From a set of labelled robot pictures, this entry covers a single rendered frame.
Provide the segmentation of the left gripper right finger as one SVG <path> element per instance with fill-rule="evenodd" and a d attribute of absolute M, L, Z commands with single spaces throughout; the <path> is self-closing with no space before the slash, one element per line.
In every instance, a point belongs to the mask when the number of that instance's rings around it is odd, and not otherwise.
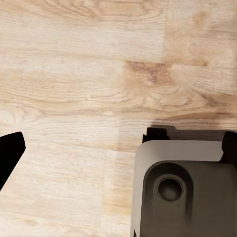
<path fill-rule="evenodd" d="M 222 150 L 237 170 L 237 133 L 226 131 L 222 140 Z"/>

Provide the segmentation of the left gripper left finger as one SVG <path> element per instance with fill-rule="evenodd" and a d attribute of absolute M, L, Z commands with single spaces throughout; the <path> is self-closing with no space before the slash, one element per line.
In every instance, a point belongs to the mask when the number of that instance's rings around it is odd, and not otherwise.
<path fill-rule="evenodd" d="M 25 150 L 21 131 L 0 137 L 0 191 Z"/>

